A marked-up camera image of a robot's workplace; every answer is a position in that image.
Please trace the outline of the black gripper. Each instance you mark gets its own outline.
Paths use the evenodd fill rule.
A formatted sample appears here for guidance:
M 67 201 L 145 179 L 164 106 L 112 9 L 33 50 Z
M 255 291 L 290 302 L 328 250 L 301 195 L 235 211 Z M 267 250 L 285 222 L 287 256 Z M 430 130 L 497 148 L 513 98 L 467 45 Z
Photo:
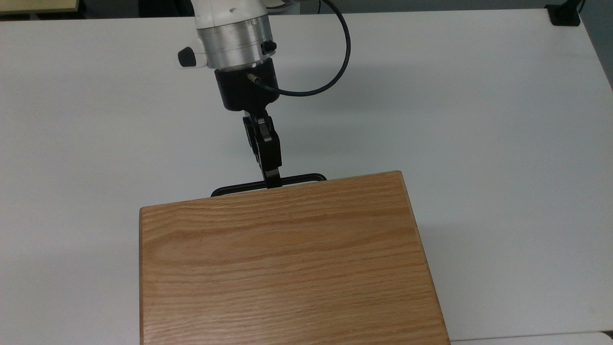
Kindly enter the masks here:
M 248 74 L 255 75 L 269 87 L 278 87 L 271 57 L 252 68 L 225 71 L 216 69 L 214 71 L 224 107 L 228 111 L 247 111 L 244 113 L 242 120 L 248 143 L 256 161 L 259 163 L 266 187 L 277 188 L 282 186 L 279 173 L 279 167 L 282 166 L 279 136 L 274 130 L 272 119 L 269 116 L 258 118 L 255 134 L 248 112 L 262 111 L 268 104 L 277 101 L 280 95 L 256 85 L 248 79 Z

